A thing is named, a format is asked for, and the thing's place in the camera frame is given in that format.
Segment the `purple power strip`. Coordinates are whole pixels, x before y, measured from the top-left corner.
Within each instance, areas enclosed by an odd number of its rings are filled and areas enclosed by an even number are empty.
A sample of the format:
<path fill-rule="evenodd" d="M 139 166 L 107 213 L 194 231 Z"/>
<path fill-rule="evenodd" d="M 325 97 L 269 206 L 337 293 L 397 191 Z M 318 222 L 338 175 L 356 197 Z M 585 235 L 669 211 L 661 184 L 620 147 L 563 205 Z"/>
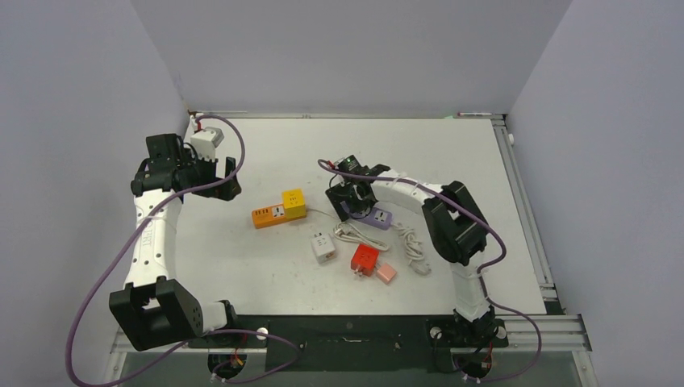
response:
<path fill-rule="evenodd" d="M 349 214 L 349 217 L 352 220 L 375 227 L 382 231 L 389 230 L 393 220 L 393 215 L 389 211 L 377 207 L 373 207 L 363 213 L 352 212 Z"/>

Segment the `orange power strip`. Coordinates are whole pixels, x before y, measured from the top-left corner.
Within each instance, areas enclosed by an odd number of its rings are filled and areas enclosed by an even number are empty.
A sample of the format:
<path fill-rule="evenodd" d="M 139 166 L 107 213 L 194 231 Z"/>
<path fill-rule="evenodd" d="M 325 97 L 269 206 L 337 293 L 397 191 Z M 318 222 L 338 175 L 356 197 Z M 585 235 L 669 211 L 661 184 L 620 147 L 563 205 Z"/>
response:
<path fill-rule="evenodd" d="M 253 210 L 251 216 L 252 225 L 256 229 L 272 227 L 288 221 L 282 204 Z"/>

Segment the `yellow cube plug adapter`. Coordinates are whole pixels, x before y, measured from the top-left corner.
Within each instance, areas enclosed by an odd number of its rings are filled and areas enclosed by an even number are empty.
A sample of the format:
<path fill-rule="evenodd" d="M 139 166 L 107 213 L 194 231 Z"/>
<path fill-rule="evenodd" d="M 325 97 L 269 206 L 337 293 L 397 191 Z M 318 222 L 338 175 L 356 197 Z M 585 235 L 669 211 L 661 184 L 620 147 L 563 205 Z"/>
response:
<path fill-rule="evenodd" d="M 307 216 L 306 202 L 301 189 L 283 191 L 282 204 L 285 217 L 289 220 L 305 218 Z"/>

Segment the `red cube plug adapter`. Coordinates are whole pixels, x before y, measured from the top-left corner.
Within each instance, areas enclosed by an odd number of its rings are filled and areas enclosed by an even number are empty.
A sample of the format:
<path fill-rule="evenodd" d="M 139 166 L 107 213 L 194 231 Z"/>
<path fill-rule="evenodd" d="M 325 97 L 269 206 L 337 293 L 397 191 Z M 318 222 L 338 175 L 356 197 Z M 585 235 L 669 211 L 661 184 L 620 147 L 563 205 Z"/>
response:
<path fill-rule="evenodd" d="M 357 275 L 370 277 L 376 268 L 380 251 L 360 243 L 350 260 L 350 269 Z"/>

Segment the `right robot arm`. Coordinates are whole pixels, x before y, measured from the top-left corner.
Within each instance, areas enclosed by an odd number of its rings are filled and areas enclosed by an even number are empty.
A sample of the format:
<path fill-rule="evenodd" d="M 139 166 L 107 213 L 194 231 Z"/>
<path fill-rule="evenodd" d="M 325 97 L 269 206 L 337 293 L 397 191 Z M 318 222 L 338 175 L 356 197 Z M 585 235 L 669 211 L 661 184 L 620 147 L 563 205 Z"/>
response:
<path fill-rule="evenodd" d="M 355 156 L 335 163 L 319 160 L 318 164 L 340 178 L 325 194 L 342 221 L 368 217 L 380 202 L 423 216 L 434 250 L 452 265 L 455 313 L 461 317 L 455 325 L 457 338 L 467 345 L 484 339 L 488 326 L 483 317 L 492 312 L 492 306 L 477 266 L 482 263 L 489 226 L 465 185 L 459 181 L 423 183 L 384 164 L 364 166 Z"/>

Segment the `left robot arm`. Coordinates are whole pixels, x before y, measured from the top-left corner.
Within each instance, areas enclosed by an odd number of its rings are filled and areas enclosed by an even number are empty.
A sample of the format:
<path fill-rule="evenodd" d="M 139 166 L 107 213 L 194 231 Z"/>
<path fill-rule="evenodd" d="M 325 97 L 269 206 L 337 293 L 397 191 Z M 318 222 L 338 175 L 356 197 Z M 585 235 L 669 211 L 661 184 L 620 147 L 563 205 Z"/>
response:
<path fill-rule="evenodd" d="M 110 311 L 137 351 L 207 334 L 221 347 L 239 339 L 240 324 L 229 301 L 202 304 L 175 277 L 182 191 L 194 189 L 198 196 L 225 202 L 241 192 L 235 158 L 227 157 L 223 179 L 216 175 L 216 150 L 223 138 L 220 129 L 210 127 L 195 132 L 189 142 L 175 134 L 146 139 L 148 157 L 131 182 L 142 231 L 133 243 L 123 289 L 109 296 Z"/>

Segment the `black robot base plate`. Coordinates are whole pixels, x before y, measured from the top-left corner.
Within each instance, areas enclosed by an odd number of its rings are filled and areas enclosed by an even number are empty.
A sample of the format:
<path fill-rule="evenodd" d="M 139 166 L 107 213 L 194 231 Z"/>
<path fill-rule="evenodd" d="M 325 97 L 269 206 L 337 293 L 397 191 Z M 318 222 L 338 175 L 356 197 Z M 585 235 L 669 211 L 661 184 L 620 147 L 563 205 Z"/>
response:
<path fill-rule="evenodd" d="M 476 337 L 464 322 L 442 315 L 246 315 L 241 331 L 265 328 L 298 345 L 302 356 L 295 372 L 377 372 L 424 369 L 448 371 L 453 363 L 481 359 L 489 347 L 507 347 L 504 323 L 498 334 Z"/>

